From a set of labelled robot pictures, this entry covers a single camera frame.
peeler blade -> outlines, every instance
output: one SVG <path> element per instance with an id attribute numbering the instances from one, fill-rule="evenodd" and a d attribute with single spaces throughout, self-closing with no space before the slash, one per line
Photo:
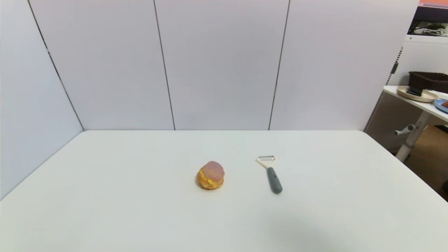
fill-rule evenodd
<path id="1" fill-rule="evenodd" d="M 261 161 L 267 161 L 267 160 L 274 161 L 276 159 L 276 157 L 274 157 L 274 156 L 259 156 L 258 159 Z"/>

white wall panel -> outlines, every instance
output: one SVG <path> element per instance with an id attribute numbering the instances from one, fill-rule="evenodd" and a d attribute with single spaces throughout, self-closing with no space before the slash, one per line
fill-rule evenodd
<path id="1" fill-rule="evenodd" d="M 82 132 L 26 0 L 1 3 L 1 198 Z"/>
<path id="2" fill-rule="evenodd" d="M 176 129 L 269 126 L 288 0 L 156 0 Z"/>
<path id="3" fill-rule="evenodd" d="M 30 0 L 86 130 L 173 129 L 151 0 Z"/>
<path id="4" fill-rule="evenodd" d="M 418 0 L 291 1 L 274 130 L 362 130 Z"/>

brown basket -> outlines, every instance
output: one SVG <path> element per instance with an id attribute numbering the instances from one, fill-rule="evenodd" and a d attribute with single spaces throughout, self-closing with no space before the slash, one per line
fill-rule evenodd
<path id="1" fill-rule="evenodd" d="M 427 72 L 409 72 L 409 86 L 448 93 L 448 75 Z"/>

blue plate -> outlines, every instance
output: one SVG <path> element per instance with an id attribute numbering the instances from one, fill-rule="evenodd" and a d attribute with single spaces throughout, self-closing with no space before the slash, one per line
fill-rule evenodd
<path id="1" fill-rule="evenodd" d="M 444 99 L 438 99 L 438 100 L 435 100 L 435 101 L 434 101 L 434 105 L 435 105 L 435 107 L 438 108 L 439 110 L 442 110 L 443 112 L 448 113 L 448 108 L 442 106 L 442 103 L 444 103 L 445 101 L 447 101 L 447 100 L 444 100 Z"/>

plate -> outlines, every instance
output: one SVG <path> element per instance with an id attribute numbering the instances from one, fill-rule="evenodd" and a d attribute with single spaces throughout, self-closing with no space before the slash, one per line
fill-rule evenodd
<path id="1" fill-rule="evenodd" d="M 433 102 L 439 98 L 438 95 L 436 95 L 435 93 L 431 93 L 428 90 L 423 90 L 422 96 L 415 96 L 412 94 L 408 94 L 408 93 L 406 93 L 408 88 L 409 88 L 408 86 L 398 86 L 396 88 L 396 94 L 398 94 L 399 96 L 402 96 L 404 98 L 408 98 L 410 100 L 428 102 L 428 103 Z"/>
<path id="2" fill-rule="evenodd" d="M 444 100 L 444 99 L 438 99 L 438 100 L 436 100 L 436 101 L 434 102 L 434 105 L 435 105 L 435 107 L 438 108 L 439 110 L 442 110 L 443 112 L 448 113 L 448 108 L 442 106 L 442 103 L 444 103 L 445 101 L 447 101 L 447 100 Z"/>

